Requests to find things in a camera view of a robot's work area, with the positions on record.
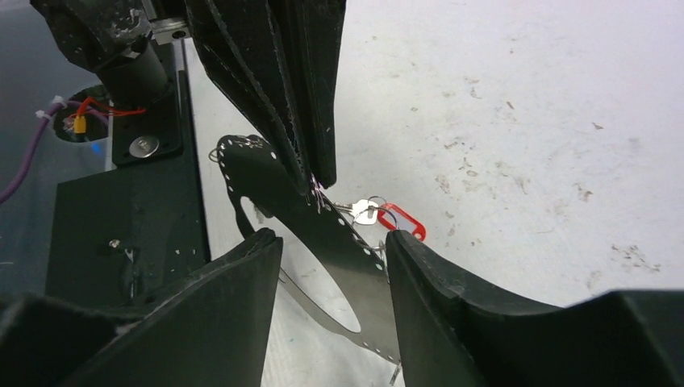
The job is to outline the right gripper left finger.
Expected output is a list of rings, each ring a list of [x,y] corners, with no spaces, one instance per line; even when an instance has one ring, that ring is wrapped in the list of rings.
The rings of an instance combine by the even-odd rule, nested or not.
[[[4,386],[258,386],[283,241],[263,228],[130,305],[1,298]]]

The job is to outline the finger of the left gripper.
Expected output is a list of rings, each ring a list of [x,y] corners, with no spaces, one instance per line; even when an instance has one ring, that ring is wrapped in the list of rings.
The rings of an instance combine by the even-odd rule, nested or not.
[[[284,44],[307,166],[325,189],[337,180],[334,102],[345,1],[270,1]]]
[[[285,47],[269,1],[186,1],[206,74],[273,147],[297,193],[312,184]]]

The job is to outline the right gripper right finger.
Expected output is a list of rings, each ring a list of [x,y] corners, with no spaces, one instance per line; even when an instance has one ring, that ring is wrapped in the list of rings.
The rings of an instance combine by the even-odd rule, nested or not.
[[[386,237],[408,386],[680,386],[683,293],[614,290],[569,307],[503,289],[405,231]]]

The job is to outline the metal key holder ring plate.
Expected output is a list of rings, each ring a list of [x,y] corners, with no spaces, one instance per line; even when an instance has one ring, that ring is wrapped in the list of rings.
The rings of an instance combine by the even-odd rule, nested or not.
[[[321,192],[301,195],[257,135],[211,147],[236,235],[282,238],[264,386],[400,386],[389,282],[380,253]]]

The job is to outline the red tagged key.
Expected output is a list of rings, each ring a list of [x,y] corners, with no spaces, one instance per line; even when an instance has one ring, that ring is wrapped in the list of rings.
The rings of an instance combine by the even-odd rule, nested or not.
[[[421,242],[427,238],[427,228],[417,218],[381,196],[373,195],[352,203],[333,202],[332,205],[351,218],[353,227],[380,224],[388,231],[407,231]]]

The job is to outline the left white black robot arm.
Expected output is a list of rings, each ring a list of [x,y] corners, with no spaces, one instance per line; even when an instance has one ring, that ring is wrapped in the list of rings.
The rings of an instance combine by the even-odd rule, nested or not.
[[[117,103],[151,106],[148,75],[114,75],[183,22],[209,79],[273,146],[300,194],[336,183],[334,102],[343,1],[35,1],[62,54]]]

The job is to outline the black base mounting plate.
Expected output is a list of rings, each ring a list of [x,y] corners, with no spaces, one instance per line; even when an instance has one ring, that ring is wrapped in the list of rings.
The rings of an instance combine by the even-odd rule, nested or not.
[[[85,307],[151,302],[210,259],[182,44],[156,49],[169,92],[113,118],[112,168],[60,183],[45,293]]]

